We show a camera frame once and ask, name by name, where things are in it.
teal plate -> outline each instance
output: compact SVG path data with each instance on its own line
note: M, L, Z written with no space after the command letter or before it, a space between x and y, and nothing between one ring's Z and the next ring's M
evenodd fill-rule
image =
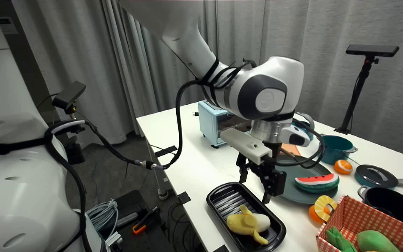
M297 156L296 159L298 161L306 160L306 158L302 156ZM280 163L295 162L293 158L287 155L279 155L277 160ZM331 198L334 198L339 190L337 186L331 190L327 190L322 193L309 193L296 185L295 183L296 177L318 177L331 174L331 172L321 164L317 164L310 169L305 169L302 168L301 166L286 166L286 167L276 166L276 169L279 171L285 171L287 173L287 180L286 185L284 187L284 194L282 194L280 197L286 198L289 201L296 202L299 204L313 205L315 204L315 201L317 201L318 197L322 195L327 195Z

toy watermelon slice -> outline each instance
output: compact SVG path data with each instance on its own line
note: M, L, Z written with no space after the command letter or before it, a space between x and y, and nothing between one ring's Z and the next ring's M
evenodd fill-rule
M309 193L323 193L338 186L340 178L332 173L317 177L296 177L296 185Z

red checkered basket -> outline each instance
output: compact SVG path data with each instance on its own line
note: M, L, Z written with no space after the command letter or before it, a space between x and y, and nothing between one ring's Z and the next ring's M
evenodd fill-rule
M403 252L403 222L386 215L349 196L342 196L339 206L333 212L328 222L323 224L317 233L319 252L341 252L326 241L326 230L336 227L344 236L357 246L357 234L361 231L376 230L384 234Z

camera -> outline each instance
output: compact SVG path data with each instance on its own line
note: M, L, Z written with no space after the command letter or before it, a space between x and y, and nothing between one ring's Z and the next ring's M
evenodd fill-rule
M346 54L364 55L374 57L392 57L397 51L398 46L394 45L349 45Z

green toy vegetable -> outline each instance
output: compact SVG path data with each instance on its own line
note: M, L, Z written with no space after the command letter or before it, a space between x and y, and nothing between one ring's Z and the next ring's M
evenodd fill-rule
M345 239L342 233L340 233L336 227L326 231L326 236L326 240L342 252L357 252L354 245Z
M361 251L400 252L387 237L374 230L358 233L357 244Z

